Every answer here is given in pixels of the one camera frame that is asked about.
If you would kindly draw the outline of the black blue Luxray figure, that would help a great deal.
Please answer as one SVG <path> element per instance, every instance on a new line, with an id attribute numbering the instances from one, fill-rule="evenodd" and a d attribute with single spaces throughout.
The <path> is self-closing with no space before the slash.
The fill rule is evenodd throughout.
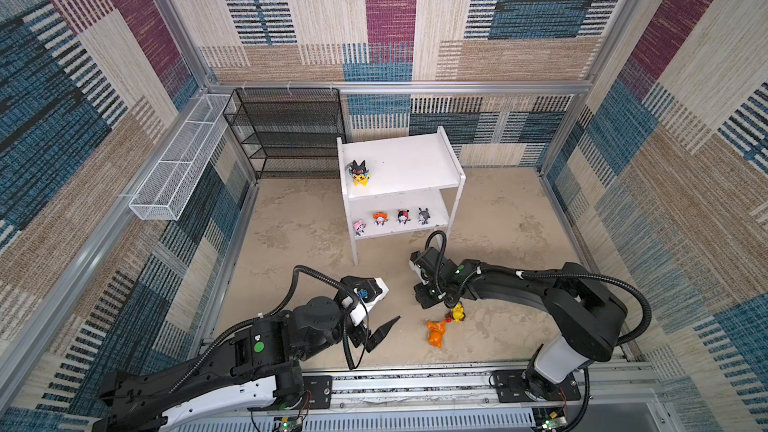
<path id="1" fill-rule="evenodd" d="M 347 165 L 347 171 L 351 177 L 354 187 L 366 187 L 370 179 L 370 171 L 366 165 L 366 161 L 362 160 L 358 162 L 353 160 Z"/>

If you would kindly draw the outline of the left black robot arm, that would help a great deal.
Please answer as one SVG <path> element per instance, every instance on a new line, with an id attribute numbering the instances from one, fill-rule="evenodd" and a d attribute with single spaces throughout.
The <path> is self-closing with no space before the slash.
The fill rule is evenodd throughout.
<path id="1" fill-rule="evenodd" d="M 271 311 L 229 327 L 197 357 L 160 372 L 105 375 L 99 398 L 107 406 L 95 431 L 172 431 L 231 412 L 308 406 L 303 361 L 341 345 L 349 369 L 352 351 L 373 351 L 393 324 L 368 325 L 370 311 L 388 294 L 381 278 L 333 279 L 297 265 L 286 296 Z"/>

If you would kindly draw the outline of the pink hood Doraemon figure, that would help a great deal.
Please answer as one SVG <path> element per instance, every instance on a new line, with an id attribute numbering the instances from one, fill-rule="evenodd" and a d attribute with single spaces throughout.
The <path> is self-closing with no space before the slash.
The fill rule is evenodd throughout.
<path id="1" fill-rule="evenodd" d="M 365 234 L 366 223 L 363 220 L 358 220 L 353 224 L 353 230 L 357 237 Z"/>

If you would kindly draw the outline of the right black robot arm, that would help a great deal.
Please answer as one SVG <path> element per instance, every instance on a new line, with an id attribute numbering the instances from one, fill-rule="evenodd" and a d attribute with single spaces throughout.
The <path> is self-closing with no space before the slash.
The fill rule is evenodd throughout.
<path id="1" fill-rule="evenodd" d="M 651 304 L 636 287 L 574 262 L 542 271 L 475 259 L 456 264 L 446 258 L 444 247 L 427 244 L 411 254 L 409 265 L 420 279 L 415 298 L 425 309 L 496 300 L 552 317 L 558 336 L 541 345 L 523 371 L 493 374 L 500 401 L 581 399 L 587 393 L 575 384 L 574 372 L 610 361 L 616 347 L 640 337 L 651 323 Z"/>

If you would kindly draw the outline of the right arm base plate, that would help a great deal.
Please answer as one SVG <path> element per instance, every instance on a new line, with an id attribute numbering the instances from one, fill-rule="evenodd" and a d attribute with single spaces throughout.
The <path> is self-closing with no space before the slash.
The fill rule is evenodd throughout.
<path id="1" fill-rule="evenodd" d="M 536 373 L 523 369 L 493 371 L 489 385 L 501 403 L 581 401 L 582 393 L 572 374 L 559 384 L 552 384 Z"/>

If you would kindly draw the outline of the red hat Doraemon figure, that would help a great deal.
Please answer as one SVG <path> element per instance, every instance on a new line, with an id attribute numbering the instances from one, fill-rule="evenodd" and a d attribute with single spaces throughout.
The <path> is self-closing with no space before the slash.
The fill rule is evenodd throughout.
<path id="1" fill-rule="evenodd" d="M 410 221 L 408 210 L 399 210 L 397 213 L 397 222 L 400 225 L 405 225 Z"/>

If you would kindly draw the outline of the orange yellow Pokemon figure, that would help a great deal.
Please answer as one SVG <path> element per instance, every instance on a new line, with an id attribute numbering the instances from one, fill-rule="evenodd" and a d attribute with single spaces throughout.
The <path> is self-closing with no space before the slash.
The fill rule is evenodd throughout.
<path id="1" fill-rule="evenodd" d="M 426 322 L 426 327 L 428 330 L 427 343 L 430 346 L 438 349 L 441 349 L 443 347 L 446 328 L 450 322 L 451 322 L 450 318 L 444 318 L 439 322 L 433 322 L 433 321 Z"/>

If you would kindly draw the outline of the blue hood Pikachu figure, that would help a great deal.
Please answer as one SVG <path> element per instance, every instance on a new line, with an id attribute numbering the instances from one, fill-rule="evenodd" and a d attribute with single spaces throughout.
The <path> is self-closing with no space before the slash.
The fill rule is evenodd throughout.
<path id="1" fill-rule="evenodd" d="M 466 313 L 461 302 L 453 306 L 445 315 L 445 321 L 447 323 L 451 323 L 451 322 L 461 323 L 465 319 L 466 319 Z"/>

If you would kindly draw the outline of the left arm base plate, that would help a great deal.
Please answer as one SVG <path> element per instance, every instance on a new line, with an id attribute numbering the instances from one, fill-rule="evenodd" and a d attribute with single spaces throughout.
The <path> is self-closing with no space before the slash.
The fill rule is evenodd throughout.
<path id="1" fill-rule="evenodd" d="M 278 398 L 267 407 L 277 410 L 327 410 L 331 407 L 333 377 L 331 375 L 304 375 L 303 388 L 295 397 Z"/>

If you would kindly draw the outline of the grey hood Doraemon figure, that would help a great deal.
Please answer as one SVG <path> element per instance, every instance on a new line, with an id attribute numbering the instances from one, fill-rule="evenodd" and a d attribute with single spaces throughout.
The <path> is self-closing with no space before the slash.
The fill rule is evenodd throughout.
<path id="1" fill-rule="evenodd" d="M 430 218 L 431 218 L 431 214 L 428 208 L 419 209 L 418 222 L 420 225 L 428 225 Z"/>

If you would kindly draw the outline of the orange crab hood Doraemon figure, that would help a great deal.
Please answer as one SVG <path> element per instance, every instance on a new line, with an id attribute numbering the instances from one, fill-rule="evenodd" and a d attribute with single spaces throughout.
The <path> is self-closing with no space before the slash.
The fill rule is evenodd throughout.
<path id="1" fill-rule="evenodd" d="M 374 223 L 380 227 L 383 227 L 388 222 L 388 214 L 385 212 L 375 212 L 372 215 L 372 218 L 374 219 Z"/>

